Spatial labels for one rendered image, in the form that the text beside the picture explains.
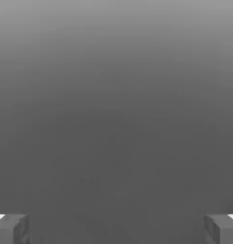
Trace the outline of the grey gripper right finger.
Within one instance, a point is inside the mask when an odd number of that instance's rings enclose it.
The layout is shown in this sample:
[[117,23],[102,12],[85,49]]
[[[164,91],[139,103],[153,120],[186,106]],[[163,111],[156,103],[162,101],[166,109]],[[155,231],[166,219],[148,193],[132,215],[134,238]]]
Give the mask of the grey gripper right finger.
[[233,244],[233,214],[206,214],[203,225],[206,244]]

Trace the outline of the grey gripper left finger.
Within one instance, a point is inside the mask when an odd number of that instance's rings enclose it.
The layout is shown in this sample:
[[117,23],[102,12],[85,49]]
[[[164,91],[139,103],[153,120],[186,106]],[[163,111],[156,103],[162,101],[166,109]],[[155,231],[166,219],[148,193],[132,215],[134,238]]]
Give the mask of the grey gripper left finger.
[[0,244],[30,244],[30,217],[0,213]]

